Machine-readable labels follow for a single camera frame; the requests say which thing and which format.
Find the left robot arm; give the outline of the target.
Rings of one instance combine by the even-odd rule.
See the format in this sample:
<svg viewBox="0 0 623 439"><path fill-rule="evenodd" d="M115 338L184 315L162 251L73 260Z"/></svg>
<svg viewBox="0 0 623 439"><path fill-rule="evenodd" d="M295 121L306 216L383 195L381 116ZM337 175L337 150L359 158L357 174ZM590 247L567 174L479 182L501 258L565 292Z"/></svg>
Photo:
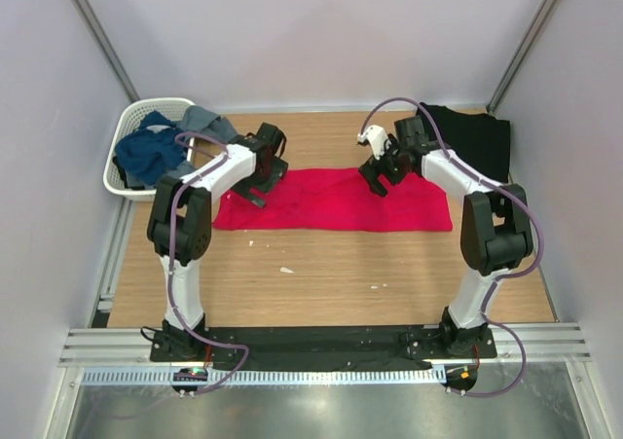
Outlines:
<svg viewBox="0 0 623 439"><path fill-rule="evenodd" d="M237 135L221 152L179 178L167 175L156 186L147 226L165 272L167 308L153 348L183 359L199 359L206 349L200 267L211 242L212 206L228 193L264 208L262 198L284 178L287 138L263 123L255 133Z"/></svg>

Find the red t shirt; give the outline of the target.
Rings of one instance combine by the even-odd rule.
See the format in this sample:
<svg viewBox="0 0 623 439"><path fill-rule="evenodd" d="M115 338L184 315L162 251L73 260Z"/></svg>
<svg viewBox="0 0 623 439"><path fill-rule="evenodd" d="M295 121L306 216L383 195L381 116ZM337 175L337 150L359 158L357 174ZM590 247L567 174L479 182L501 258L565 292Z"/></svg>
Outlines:
<svg viewBox="0 0 623 439"><path fill-rule="evenodd" d="M409 174L388 194L375 195L356 168L290 170L259 207L226 193L213 221L217 230L327 230L372 233L453 229L446 194Z"/></svg>

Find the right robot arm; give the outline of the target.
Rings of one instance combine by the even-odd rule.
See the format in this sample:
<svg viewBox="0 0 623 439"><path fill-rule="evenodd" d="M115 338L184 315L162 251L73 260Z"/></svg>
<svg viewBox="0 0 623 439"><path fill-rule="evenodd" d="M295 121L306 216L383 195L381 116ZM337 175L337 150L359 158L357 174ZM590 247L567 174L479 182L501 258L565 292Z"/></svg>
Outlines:
<svg viewBox="0 0 623 439"><path fill-rule="evenodd" d="M439 324L440 348L452 357L464 355L485 338L489 311L500 281L533 250L525 190L505 186L479 173L456 152L425 132L419 116L394 123L391 134L378 125L363 128L357 143L371 149L359 173L371 191L384 197L381 179L397 185L413 173L462 202L459 246L468 267L454 300Z"/></svg>

